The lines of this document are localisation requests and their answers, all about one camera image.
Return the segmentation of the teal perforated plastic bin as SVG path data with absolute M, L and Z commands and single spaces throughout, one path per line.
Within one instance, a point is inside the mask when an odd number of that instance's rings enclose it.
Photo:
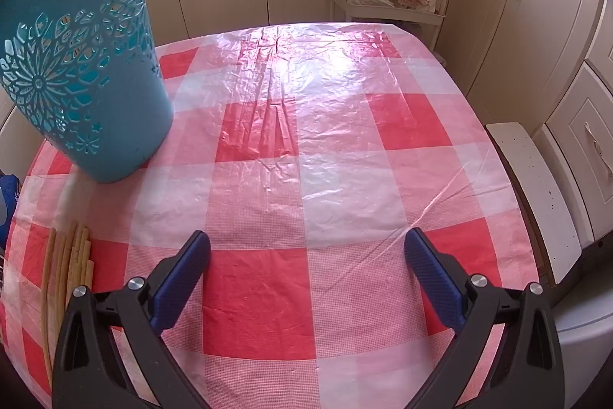
M 150 159 L 174 116 L 146 0 L 1 0 L 1 85 L 100 183 Z

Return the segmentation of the wooden chopstick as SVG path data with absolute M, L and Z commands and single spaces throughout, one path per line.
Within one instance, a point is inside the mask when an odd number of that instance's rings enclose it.
M 89 262 L 90 256 L 90 245 L 92 242 L 89 240 L 89 228 L 85 226 L 81 231 L 81 240 L 80 240 L 80 248 L 79 248 L 79 260 L 78 267 L 75 274 L 76 285 L 87 285 L 86 280 L 86 272 L 87 272 L 87 263 Z
M 67 240 L 66 236 L 60 235 L 59 249 L 56 263 L 56 288 L 54 295 L 54 339 L 57 340 L 60 332 L 61 314 L 63 312 L 63 294 L 66 291 L 66 272 L 64 272 L 64 264 L 67 262 Z
M 49 348 L 49 279 L 51 272 L 52 257 L 55 245 L 56 229 L 51 227 L 43 266 L 43 280 L 41 281 L 41 340 L 43 341 L 43 356 L 46 370 L 47 381 L 49 386 L 52 384 L 52 368 Z
M 75 221 L 73 223 L 72 238 L 70 238 L 70 254 L 69 254 L 69 267 L 67 267 L 67 285 L 66 292 L 64 293 L 64 297 L 66 297 L 66 301 L 70 300 L 70 286 L 72 285 L 74 268 L 76 266 L 76 262 L 78 260 L 78 250 L 80 246 L 80 223 Z

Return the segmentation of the red white checkered tablecloth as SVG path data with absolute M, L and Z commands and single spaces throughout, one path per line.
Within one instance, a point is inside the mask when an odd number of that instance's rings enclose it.
M 175 109 L 156 155 L 99 184 L 44 144 L 7 245 L 1 330 L 44 405 L 51 229 L 89 229 L 92 286 L 148 275 L 195 231 L 211 265 L 164 342 L 216 408 L 401 408 L 452 339 L 405 264 L 417 226 L 464 269 L 537 277 L 501 161 L 411 34 L 302 24 L 158 48 Z

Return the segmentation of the white stool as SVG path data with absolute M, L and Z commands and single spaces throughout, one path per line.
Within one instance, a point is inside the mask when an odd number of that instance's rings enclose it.
M 558 286 L 582 252 L 562 192 L 543 155 L 521 124 L 488 124 L 485 129 L 528 217 L 537 266 L 543 270 L 550 286 Z

